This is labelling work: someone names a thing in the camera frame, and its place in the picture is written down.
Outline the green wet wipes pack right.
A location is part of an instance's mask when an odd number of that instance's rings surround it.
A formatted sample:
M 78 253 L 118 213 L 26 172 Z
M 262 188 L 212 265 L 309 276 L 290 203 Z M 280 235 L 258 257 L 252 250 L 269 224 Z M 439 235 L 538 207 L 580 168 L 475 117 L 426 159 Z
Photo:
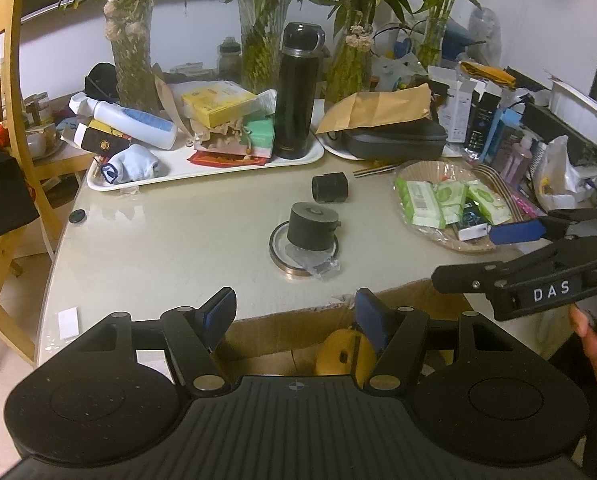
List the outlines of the green wet wipes pack right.
M 467 196 L 491 226 L 500 226 L 512 220 L 512 214 L 505 201 L 480 181 L 467 183 Z

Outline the white paper card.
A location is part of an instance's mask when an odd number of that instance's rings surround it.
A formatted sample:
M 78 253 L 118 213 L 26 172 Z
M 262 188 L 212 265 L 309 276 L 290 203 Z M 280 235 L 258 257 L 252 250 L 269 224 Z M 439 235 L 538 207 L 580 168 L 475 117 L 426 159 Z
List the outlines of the white paper card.
M 78 307 L 62 310 L 56 315 L 56 318 L 58 319 L 59 338 L 61 340 L 70 340 L 79 336 Z

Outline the green white box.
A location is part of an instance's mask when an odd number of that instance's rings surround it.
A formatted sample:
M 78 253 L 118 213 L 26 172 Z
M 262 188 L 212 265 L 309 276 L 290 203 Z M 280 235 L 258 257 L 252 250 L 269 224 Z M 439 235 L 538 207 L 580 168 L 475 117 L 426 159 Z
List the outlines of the green white box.
M 241 140 L 248 156 L 270 159 L 274 151 L 274 121 L 268 117 L 246 120 Z

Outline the woven paper plate basket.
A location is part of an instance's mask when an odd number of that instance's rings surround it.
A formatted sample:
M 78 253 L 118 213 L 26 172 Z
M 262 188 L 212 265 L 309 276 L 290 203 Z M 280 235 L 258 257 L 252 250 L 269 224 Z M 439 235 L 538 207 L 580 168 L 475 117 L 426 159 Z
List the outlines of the woven paper plate basket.
M 394 197 L 399 206 L 402 207 L 399 192 L 396 191 L 395 180 L 401 177 L 408 181 L 427 181 L 431 184 L 443 182 L 446 180 L 456 181 L 480 181 L 497 193 L 507 204 L 512 214 L 512 222 L 520 222 L 527 218 L 522 209 L 515 203 L 511 191 L 507 184 L 500 179 L 495 170 L 485 165 L 476 164 L 470 166 L 466 162 L 457 162 L 454 160 L 417 160 L 417 162 L 407 162 L 395 170 L 394 176 Z M 413 226 L 402 214 L 405 225 L 408 230 L 416 233 L 419 237 L 425 238 L 430 242 L 445 247 L 453 252 L 464 252 L 465 254 L 485 254 L 485 252 L 495 252 L 495 245 L 486 236 L 479 240 L 470 240 L 469 242 L 460 242 L 454 230 L 446 226 L 443 230 L 432 228 L 421 228 Z

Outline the light blue sock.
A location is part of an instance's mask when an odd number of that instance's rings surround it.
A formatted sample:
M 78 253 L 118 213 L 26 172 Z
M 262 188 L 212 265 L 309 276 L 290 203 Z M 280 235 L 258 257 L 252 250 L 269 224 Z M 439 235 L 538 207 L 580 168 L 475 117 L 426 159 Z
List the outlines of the light blue sock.
M 139 144 L 112 156 L 101 166 L 101 174 L 108 184 L 122 184 L 160 177 L 162 165 L 156 156 Z

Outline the black round case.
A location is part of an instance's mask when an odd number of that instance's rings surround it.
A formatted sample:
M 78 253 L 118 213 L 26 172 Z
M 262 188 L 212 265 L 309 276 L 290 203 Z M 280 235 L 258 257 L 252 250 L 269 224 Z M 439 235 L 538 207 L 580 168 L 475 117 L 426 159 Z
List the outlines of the black round case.
M 288 240 L 296 247 L 324 252 L 335 244 L 339 225 L 340 217 L 335 210 L 315 203 L 295 203 L 290 212 Z

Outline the red packet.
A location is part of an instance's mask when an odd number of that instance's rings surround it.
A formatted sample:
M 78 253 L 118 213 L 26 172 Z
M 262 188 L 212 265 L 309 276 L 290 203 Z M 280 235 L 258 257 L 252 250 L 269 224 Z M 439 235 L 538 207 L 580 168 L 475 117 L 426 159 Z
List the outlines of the red packet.
M 269 159 L 252 155 L 219 154 L 212 152 L 195 152 L 189 158 L 196 166 L 212 168 L 233 168 L 243 166 L 265 166 Z

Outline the black cylindrical adapter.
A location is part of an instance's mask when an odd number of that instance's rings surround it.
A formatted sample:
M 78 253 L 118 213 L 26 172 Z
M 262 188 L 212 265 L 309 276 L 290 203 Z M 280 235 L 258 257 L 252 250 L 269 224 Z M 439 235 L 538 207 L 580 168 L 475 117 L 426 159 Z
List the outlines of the black cylindrical adapter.
M 345 202 L 349 198 L 349 181 L 344 172 L 313 177 L 312 196 L 320 204 Z

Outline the black product box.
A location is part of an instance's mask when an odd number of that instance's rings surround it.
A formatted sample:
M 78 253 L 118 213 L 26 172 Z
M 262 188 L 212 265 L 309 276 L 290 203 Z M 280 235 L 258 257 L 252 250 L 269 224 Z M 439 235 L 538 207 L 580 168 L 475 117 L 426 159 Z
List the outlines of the black product box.
M 489 91 L 482 94 L 472 92 L 466 139 L 463 141 L 463 148 L 471 160 L 477 160 L 483 153 L 500 99 L 499 94 Z

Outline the green wet wipes pack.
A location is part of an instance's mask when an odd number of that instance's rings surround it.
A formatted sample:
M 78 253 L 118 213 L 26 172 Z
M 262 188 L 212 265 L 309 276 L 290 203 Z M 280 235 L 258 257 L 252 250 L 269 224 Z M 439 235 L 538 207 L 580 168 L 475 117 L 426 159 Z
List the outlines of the green wet wipes pack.
M 398 177 L 395 186 L 410 224 L 438 230 L 445 228 L 445 218 L 430 182 L 406 181 Z
M 455 224 L 463 218 L 468 187 L 463 181 L 446 180 L 435 183 L 433 190 L 445 223 Z
M 505 201 L 480 181 L 467 183 L 467 196 L 491 226 L 500 226 L 512 220 L 512 214 Z

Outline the clear plastic case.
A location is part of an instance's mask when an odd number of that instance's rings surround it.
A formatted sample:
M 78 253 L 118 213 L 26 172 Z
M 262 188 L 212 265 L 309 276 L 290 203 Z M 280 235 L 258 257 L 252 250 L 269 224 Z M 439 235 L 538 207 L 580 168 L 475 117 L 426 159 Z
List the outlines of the clear plastic case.
M 315 250 L 288 244 L 285 246 L 285 251 L 298 268 L 306 271 L 313 278 L 318 278 L 318 280 L 330 280 L 341 271 L 337 246 L 332 246 L 322 252 L 315 252 Z

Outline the brown paper envelope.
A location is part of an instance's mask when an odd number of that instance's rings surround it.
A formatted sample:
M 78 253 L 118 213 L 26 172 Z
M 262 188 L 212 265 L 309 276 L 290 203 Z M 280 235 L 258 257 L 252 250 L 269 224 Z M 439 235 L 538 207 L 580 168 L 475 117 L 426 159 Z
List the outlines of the brown paper envelope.
M 357 92 L 332 105 L 316 133 L 375 128 L 430 118 L 431 101 L 428 84 L 392 92 Z

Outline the black thermos bottle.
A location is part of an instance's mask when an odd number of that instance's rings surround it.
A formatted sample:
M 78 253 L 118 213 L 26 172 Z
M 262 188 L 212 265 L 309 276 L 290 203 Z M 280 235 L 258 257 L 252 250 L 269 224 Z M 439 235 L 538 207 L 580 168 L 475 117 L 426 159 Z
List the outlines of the black thermos bottle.
M 299 159 L 307 153 L 308 134 L 326 34 L 316 24 L 291 22 L 281 41 L 274 154 Z

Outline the yellow pig toy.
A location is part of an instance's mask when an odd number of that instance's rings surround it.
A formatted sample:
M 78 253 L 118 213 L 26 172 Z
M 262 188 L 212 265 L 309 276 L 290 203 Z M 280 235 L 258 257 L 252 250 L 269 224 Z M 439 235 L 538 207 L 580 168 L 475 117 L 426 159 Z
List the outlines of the yellow pig toy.
M 377 354 L 369 339 L 359 330 L 341 328 L 323 341 L 315 363 L 316 376 L 351 376 L 364 388 L 377 362 Z

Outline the yellow box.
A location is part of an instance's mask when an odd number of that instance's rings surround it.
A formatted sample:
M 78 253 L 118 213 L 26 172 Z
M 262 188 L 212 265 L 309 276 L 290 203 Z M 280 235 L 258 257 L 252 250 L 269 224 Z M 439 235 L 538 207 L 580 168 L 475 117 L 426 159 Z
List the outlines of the yellow box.
M 260 110 L 256 94 L 231 81 L 216 81 L 181 96 L 191 117 L 207 128 L 214 128 Z

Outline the small black cap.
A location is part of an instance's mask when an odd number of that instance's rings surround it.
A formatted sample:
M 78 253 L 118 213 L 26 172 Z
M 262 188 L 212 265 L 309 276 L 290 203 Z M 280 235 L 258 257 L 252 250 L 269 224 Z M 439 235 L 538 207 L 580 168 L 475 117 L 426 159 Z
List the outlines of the small black cap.
M 82 208 L 73 210 L 70 213 L 70 215 L 68 216 L 68 221 L 71 222 L 71 224 L 82 223 L 86 219 L 87 219 L 86 211 L 84 211 L 84 209 L 82 209 Z

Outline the wooden chair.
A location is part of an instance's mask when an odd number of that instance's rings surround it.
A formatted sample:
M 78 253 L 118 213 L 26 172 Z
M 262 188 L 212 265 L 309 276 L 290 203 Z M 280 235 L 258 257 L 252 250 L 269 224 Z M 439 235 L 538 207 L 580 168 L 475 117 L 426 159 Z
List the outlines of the wooden chair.
M 23 0 L 0 0 L 0 292 L 7 277 L 20 274 L 15 252 L 25 227 L 36 220 L 49 238 L 64 223 L 42 189 L 44 178 L 26 142 L 20 89 L 20 35 Z M 0 304 L 0 339 L 22 360 L 35 363 L 36 346 Z

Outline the green wet wipes pack left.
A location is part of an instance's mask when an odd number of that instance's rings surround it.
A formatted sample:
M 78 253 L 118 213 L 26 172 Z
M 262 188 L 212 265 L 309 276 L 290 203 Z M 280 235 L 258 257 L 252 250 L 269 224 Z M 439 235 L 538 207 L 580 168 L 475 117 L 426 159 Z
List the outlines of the green wet wipes pack left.
M 430 182 L 406 181 L 398 177 L 395 186 L 410 224 L 438 230 L 445 228 L 445 218 Z

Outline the black white tissue pack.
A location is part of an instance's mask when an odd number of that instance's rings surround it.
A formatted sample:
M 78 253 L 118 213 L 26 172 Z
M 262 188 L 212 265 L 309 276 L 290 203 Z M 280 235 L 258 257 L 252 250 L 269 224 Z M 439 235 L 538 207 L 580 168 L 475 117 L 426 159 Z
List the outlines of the black white tissue pack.
M 463 211 L 463 216 L 455 228 L 460 242 L 479 240 L 489 235 L 489 222 L 477 212 Z

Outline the black zipper hard case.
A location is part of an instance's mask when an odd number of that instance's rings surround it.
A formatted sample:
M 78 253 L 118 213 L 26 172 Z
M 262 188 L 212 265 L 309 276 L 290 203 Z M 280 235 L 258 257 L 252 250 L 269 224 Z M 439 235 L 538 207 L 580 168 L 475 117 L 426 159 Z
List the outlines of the black zipper hard case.
M 343 130 L 338 134 L 349 154 L 364 160 L 407 162 L 439 159 L 447 141 L 445 129 L 432 119 Z

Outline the open cardboard box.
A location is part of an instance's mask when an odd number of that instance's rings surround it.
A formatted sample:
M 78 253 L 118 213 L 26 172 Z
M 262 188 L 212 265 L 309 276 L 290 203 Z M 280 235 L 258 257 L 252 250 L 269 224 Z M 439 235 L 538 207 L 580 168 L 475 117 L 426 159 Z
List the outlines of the open cardboard box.
M 367 288 L 355 298 L 356 324 L 379 353 L 364 385 L 352 374 L 289 377 L 246 375 L 232 392 L 255 389 L 290 399 L 359 396 L 364 400 L 395 400 L 459 404 L 464 410 L 491 411 L 495 419 L 523 419 L 540 411 L 559 392 L 560 375 L 515 338 L 483 315 L 463 313 L 459 320 L 436 322 L 412 307 L 387 307 Z M 454 362 L 420 379 L 428 340 L 456 345 Z

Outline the white blue lotion bottle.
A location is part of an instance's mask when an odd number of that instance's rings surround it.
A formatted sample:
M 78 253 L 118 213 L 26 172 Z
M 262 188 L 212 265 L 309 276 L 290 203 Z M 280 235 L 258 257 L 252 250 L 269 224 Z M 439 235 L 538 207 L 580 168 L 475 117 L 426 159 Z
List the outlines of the white blue lotion bottle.
M 176 142 L 178 128 L 173 122 L 142 110 L 98 101 L 84 92 L 74 94 L 68 106 L 77 115 L 92 117 L 137 141 L 150 144 L 160 150 L 171 150 Z

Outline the green wet wipes pack middle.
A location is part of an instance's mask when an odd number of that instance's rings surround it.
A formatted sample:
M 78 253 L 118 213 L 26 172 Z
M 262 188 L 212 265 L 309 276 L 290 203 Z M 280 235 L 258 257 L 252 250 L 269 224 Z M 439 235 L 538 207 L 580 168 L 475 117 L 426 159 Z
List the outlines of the green wet wipes pack middle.
M 445 223 L 455 224 L 463 218 L 468 187 L 463 181 L 446 180 L 435 183 L 433 190 Z

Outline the glass vase with stems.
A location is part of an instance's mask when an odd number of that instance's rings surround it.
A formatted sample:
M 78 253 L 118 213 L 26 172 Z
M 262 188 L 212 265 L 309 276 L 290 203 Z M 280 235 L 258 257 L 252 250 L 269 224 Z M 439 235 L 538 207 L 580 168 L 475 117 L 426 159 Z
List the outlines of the glass vase with stems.
M 153 0 L 108 0 L 103 7 L 120 104 L 156 114 L 158 97 L 151 64 Z

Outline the pink bottle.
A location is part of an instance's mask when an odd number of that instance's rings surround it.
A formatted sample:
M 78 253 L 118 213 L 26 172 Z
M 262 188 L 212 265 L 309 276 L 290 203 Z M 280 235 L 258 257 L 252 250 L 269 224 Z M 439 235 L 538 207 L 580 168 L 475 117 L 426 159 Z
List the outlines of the pink bottle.
M 503 180 L 511 188 L 516 188 L 527 172 L 527 167 L 533 159 L 532 145 L 533 136 L 530 133 L 524 133 L 521 140 L 512 145 L 504 171 L 501 174 Z

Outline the black gold tube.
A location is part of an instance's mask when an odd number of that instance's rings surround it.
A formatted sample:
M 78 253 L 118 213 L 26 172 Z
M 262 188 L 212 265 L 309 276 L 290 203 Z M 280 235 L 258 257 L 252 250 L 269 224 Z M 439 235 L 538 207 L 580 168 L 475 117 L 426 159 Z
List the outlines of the black gold tube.
M 131 144 L 130 136 L 94 119 L 89 124 L 81 122 L 75 128 L 66 126 L 61 139 L 74 148 L 103 158 L 111 158 L 127 150 Z

